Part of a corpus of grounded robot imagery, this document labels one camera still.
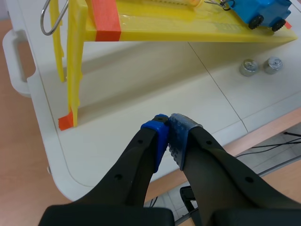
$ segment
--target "wooden floor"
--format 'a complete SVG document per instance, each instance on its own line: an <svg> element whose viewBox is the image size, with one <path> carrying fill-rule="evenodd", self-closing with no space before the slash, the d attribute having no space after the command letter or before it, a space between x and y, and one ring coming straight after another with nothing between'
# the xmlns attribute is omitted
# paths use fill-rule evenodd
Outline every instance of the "wooden floor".
<svg viewBox="0 0 301 226"><path fill-rule="evenodd" d="M12 29L0 21L0 40ZM24 72L33 74L27 43L19 45ZM0 45L0 226L36 226L46 207L68 203L47 172L47 157L32 101L11 86Z"/></svg>

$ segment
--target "wire handle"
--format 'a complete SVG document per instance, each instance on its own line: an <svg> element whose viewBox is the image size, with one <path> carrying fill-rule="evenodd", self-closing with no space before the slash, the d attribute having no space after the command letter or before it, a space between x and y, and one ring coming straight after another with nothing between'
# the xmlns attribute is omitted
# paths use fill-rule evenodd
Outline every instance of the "wire handle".
<svg viewBox="0 0 301 226"><path fill-rule="evenodd" d="M213 5L217 5L219 7L222 7L222 8L226 8L226 6L221 5L221 4L219 4L219 3L217 3L216 1L213 1L213 0L207 0L207 1L204 1L204 3L213 4Z"/></svg>
<svg viewBox="0 0 301 226"><path fill-rule="evenodd" d="M53 26L53 28L51 28L51 30L49 32L46 32L45 28L44 28L44 16L45 16L45 12L46 12L46 9L49 6L50 1L51 0L46 0L45 5L42 9L41 18L40 18L41 30L42 30L43 34L47 35L47 36L52 35L55 32L55 30L57 29L58 25L60 24L64 14L65 14L65 12L67 11L68 4L69 4L69 0L67 0L66 4L64 5L64 7L63 7L63 9L62 9L62 11L61 11L61 13L58 17L58 19L55 22L55 25Z"/></svg>

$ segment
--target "yellow support leg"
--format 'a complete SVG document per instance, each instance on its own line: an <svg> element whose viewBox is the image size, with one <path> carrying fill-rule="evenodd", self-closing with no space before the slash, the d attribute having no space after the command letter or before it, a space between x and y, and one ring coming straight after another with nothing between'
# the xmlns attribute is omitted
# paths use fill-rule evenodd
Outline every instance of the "yellow support leg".
<svg viewBox="0 0 301 226"><path fill-rule="evenodd" d="M67 38L67 90L69 114L59 119L61 130L77 126L79 82L88 7L85 0L69 1Z"/></svg>
<svg viewBox="0 0 301 226"><path fill-rule="evenodd" d="M58 0L51 0L49 4L49 11L50 11L50 21L51 21L51 27L55 25L55 22L57 18L59 17L59 8L58 8ZM64 52L61 45L61 32L60 32L60 26L63 25L63 22L60 22L60 25L57 27L55 32L52 34L53 37L53 47L55 52L55 61L56 61L56 67L57 72L60 77L61 82L65 81L64 78L64 71L63 71L63 60Z"/></svg>

